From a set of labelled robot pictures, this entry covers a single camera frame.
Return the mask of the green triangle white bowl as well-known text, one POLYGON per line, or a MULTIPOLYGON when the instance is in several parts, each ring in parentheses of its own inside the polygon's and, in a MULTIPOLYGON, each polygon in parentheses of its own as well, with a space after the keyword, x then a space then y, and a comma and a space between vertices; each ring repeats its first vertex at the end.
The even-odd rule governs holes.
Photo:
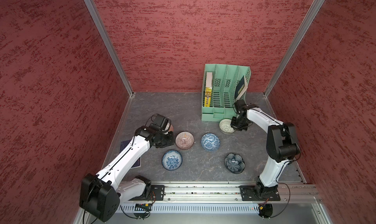
POLYGON ((236 130, 234 128, 232 128, 231 122, 232 122, 231 119, 222 119, 219 122, 219 128, 220 128, 221 132, 223 132, 224 134, 234 133, 236 130))

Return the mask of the pink striped bowl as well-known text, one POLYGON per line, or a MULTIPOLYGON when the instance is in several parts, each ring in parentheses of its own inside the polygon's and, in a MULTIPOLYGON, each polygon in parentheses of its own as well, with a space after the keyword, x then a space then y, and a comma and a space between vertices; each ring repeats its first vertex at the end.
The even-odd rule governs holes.
POLYGON ((176 136, 175 144, 181 150, 188 150, 194 144, 194 136, 189 132, 181 132, 176 136))

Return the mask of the dark petal pattern bowl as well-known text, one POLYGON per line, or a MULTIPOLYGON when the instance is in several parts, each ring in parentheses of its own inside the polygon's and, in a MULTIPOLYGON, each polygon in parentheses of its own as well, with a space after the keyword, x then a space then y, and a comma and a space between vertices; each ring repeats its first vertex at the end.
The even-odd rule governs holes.
POLYGON ((232 174, 240 174, 245 169, 245 162, 240 155, 229 153, 224 159, 225 168, 232 174))

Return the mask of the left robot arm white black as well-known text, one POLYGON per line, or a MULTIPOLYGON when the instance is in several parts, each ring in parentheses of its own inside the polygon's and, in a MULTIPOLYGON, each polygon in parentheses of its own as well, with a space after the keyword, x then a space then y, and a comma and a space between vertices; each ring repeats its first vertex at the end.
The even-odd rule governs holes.
POLYGON ((102 222, 115 214, 121 202, 133 198, 153 199, 151 181, 136 176, 121 184, 136 161, 151 147, 164 148, 174 144, 171 130, 156 131, 143 126, 120 154, 95 175, 87 174, 81 181, 79 206, 102 222))

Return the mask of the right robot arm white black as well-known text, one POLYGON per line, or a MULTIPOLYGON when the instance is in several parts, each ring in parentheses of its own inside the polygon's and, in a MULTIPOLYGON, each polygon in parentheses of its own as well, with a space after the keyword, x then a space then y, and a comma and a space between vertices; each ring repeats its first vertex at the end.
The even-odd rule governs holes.
POLYGON ((283 170, 301 153, 295 125, 279 121, 263 112, 257 105, 248 105, 244 100, 236 101, 234 109, 237 116, 231 121, 233 129, 246 131, 249 124, 253 123, 267 133, 268 159, 255 186, 257 198, 266 198, 277 192, 283 170))

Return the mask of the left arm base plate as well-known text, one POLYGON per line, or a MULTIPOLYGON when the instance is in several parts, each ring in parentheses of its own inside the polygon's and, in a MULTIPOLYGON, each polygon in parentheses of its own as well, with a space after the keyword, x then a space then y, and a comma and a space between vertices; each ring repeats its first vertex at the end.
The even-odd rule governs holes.
POLYGON ((163 201, 164 194, 164 185, 151 185, 145 189, 145 192, 138 199, 141 201, 163 201))

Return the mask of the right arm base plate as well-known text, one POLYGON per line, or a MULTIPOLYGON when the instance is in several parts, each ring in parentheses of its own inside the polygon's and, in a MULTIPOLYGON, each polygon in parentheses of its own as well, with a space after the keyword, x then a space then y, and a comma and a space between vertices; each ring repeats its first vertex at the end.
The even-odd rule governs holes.
POLYGON ((255 202, 265 202, 265 201, 276 201, 281 200, 278 186, 264 187, 262 184, 256 185, 242 185, 240 186, 240 194, 243 201, 255 201, 255 202))

